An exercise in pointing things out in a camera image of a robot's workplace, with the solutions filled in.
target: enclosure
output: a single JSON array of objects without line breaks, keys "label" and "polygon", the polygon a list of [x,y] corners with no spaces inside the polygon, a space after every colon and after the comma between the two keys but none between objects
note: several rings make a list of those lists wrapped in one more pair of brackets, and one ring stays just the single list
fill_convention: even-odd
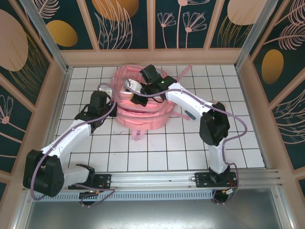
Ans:
[{"label": "enclosure", "polygon": [[[0,21],[1,228],[305,227],[304,0],[3,0]],[[57,139],[126,64],[174,78],[191,65],[181,85],[247,124],[226,145],[240,173],[230,203],[212,205],[212,189],[190,179],[208,171],[209,149],[200,120],[176,116],[140,141],[108,117],[72,150],[67,168],[112,176],[116,192],[97,207],[104,218],[78,206],[80,190],[32,200],[27,154]],[[229,123],[228,137],[244,131]],[[187,219],[177,218],[182,205]]]}]

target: pink fabric strap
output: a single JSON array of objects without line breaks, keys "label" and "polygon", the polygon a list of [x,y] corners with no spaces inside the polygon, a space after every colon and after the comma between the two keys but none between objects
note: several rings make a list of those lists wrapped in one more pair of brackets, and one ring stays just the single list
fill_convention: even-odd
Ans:
[{"label": "pink fabric strap", "polygon": [[181,114],[181,113],[178,113],[178,112],[175,112],[175,111],[172,111],[172,115],[176,116],[176,117],[184,118],[186,120],[190,120],[190,117],[188,115]]},{"label": "pink fabric strap", "polygon": [[178,77],[177,77],[176,80],[179,82],[179,81],[182,79],[182,77],[184,77],[185,74],[187,74],[187,72],[188,72],[192,67],[193,67],[193,66],[191,66],[191,65],[187,66],[187,67],[178,75]]},{"label": "pink fabric strap", "polygon": [[132,138],[134,141],[139,141],[140,139],[142,139],[145,135],[145,130],[141,130],[140,131],[140,137],[138,137],[138,131],[137,130],[133,130],[132,131]]}]

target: flower illustration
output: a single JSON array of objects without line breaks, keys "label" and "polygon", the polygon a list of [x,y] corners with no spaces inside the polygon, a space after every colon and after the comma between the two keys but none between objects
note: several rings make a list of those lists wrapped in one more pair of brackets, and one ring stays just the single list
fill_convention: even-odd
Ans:
[{"label": "flower illustration", "polygon": [[[14,104],[14,100],[11,97],[8,96],[7,100],[5,101],[4,96],[0,95],[0,124],[4,124],[4,125],[9,124],[16,129],[18,129],[22,132],[25,132],[25,130],[22,130],[21,128],[10,123],[10,114],[13,109],[13,104]],[[22,142],[16,138],[6,135],[5,133],[2,133],[2,132],[0,132],[0,135],[3,137],[6,137],[12,141],[18,142],[18,143]]]},{"label": "flower illustration", "polygon": [[0,123],[7,124],[10,121],[10,114],[14,100],[8,96],[5,102],[4,96],[0,95]]},{"label": "flower illustration", "polygon": [[200,5],[208,3],[210,0],[178,0],[180,6],[187,6],[187,5]]},{"label": "flower illustration", "polygon": [[190,17],[190,13],[183,14],[183,23],[186,31],[185,47],[187,48],[187,37],[189,32],[196,32],[206,29],[206,24],[204,24],[204,12],[203,13],[193,13]]},{"label": "flower illustration", "polygon": [[173,13],[165,13],[164,15],[162,13],[158,13],[157,16],[162,27],[164,45],[165,48],[167,49],[165,35],[164,35],[164,28],[175,25],[176,21],[174,20]]}]

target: white tile floor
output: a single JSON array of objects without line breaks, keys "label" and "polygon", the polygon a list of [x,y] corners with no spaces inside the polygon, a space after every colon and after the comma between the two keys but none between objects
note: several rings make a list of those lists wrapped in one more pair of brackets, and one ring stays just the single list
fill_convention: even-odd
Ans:
[{"label": "white tile floor", "polygon": [[[170,76],[178,76],[186,66],[156,67]],[[73,69],[57,136],[89,102],[97,85],[110,83],[116,70],[117,67]],[[235,162],[239,168],[265,167],[234,66],[194,65],[180,83],[204,100],[222,102],[228,112],[247,124],[249,132],[226,145],[229,162]],[[175,111],[182,112],[179,106]],[[229,122],[229,137],[243,131],[244,127],[238,121],[229,117]],[[199,137],[199,124],[199,120],[171,117],[164,127],[148,131],[144,139],[135,142],[127,128],[115,119],[107,118],[103,126],[73,150],[66,164],[87,164],[97,172],[207,169],[209,150]]]}]

